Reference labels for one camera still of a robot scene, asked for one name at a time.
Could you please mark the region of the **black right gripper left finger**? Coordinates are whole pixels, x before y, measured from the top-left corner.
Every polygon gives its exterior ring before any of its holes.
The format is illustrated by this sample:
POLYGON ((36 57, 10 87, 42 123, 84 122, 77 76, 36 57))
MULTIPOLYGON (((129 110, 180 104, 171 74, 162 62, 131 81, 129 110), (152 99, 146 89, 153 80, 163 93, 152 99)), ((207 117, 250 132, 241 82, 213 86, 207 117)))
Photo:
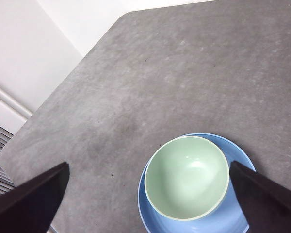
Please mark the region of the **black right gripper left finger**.
POLYGON ((69 164, 60 163, 0 196, 0 233, 45 233, 63 200, 69 164))

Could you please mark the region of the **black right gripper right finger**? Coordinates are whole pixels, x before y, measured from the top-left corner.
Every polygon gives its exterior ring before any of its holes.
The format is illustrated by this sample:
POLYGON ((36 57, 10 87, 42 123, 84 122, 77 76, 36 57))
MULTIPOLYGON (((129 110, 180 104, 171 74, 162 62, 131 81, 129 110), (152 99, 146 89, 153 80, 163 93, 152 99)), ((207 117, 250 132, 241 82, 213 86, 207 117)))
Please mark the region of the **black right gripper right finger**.
POLYGON ((291 233, 291 190, 233 161, 230 178, 253 233, 291 233))

